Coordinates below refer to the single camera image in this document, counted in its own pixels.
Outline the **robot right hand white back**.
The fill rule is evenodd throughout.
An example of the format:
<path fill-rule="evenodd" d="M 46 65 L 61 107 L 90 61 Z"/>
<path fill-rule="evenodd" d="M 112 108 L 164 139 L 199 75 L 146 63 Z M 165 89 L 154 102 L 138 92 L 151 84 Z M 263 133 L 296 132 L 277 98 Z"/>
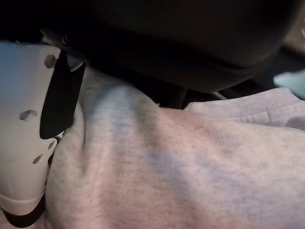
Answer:
<path fill-rule="evenodd" d="M 258 74 L 300 0 L 3 0 L 0 211 L 34 224 L 90 66 L 203 93 Z"/>

